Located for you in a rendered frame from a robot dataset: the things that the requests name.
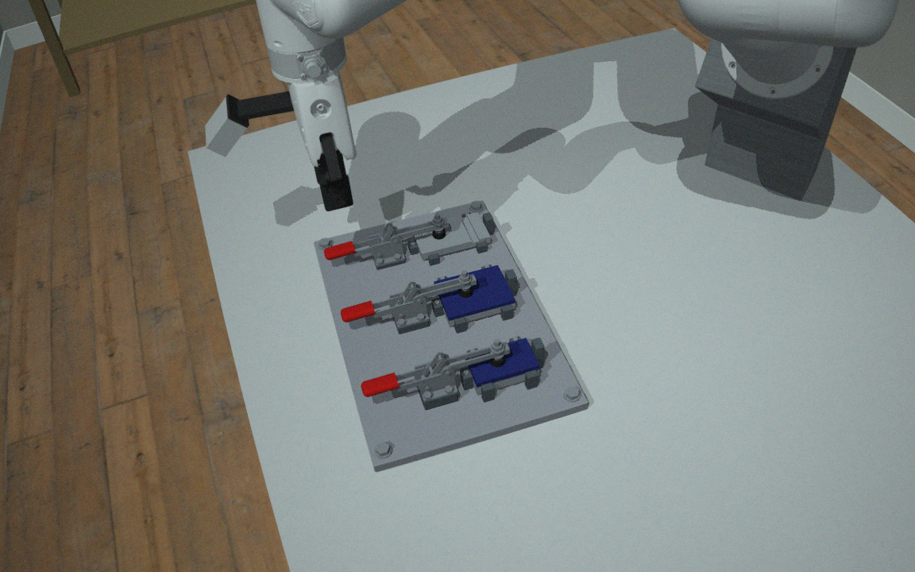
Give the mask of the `toggle clamp with red handle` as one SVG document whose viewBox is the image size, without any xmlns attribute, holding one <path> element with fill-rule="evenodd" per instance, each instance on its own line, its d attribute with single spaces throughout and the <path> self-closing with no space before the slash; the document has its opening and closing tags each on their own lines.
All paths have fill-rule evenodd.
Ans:
<svg viewBox="0 0 915 572">
<path fill-rule="evenodd" d="M 406 388 L 417 386 L 423 407 L 425 410 L 429 410 L 458 401 L 458 389 L 455 387 L 455 369 L 481 361 L 489 361 L 489 359 L 492 366 L 501 367 L 505 363 L 505 354 L 510 353 L 511 348 L 509 348 L 508 344 L 501 342 L 499 339 L 495 339 L 491 346 L 474 350 L 468 354 L 453 356 L 452 358 L 448 357 L 448 354 L 437 352 L 432 361 L 415 365 L 415 370 L 411 372 L 385 374 L 376 379 L 362 381 L 362 393 L 364 396 L 369 397 L 391 391 L 394 388 L 397 388 L 397 392 L 400 392 L 406 390 Z M 485 355 L 479 356 L 481 354 Z M 472 358 L 473 356 L 477 357 Z M 471 359 L 465 361 L 467 358 Z M 460 362 L 454 363 L 456 361 Z M 409 379 L 409 377 L 413 376 L 417 381 L 409 381 L 409 383 L 402 386 L 397 384 L 397 381 Z"/>
</svg>

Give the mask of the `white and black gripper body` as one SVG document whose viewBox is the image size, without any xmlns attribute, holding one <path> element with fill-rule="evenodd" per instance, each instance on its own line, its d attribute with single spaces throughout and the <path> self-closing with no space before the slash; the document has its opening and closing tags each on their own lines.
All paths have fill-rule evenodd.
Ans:
<svg viewBox="0 0 915 572">
<path fill-rule="evenodd" d="M 340 76 L 340 70 L 345 64 L 346 57 L 337 68 L 325 75 L 305 79 L 283 77 L 272 70 L 277 79 L 288 83 L 295 120 L 310 162 L 317 168 L 320 165 L 317 160 L 324 153 L 319 140 L 319 135 L 323 133 L 333 133 L 335 151 L 340 151 L 347 160 L 356 158 L 357 155 Z"/>
</svg>

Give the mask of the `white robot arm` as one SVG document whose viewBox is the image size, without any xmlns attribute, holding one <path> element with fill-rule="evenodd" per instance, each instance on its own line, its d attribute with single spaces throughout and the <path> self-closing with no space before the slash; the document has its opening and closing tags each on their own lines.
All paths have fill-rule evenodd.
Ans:
<svg viewBox="0 0 915 572">
<path fill-rule="evenodd" d="M 344 61 L 344 37 L 406 1 L 257 0 L 270 68 L 293 79 L 325 75 Z M 899 0 L 677 2 L 694 28 L 721 42 L 725 67 L 744 90 L 782 100 L 816 84 L 834 47 L 880 41 Z M 206 125 L 207 149 L 226 158 L 251 118 L 291 111 L 289 91 L 245 100 L 228 94 Z"/>
</svg>

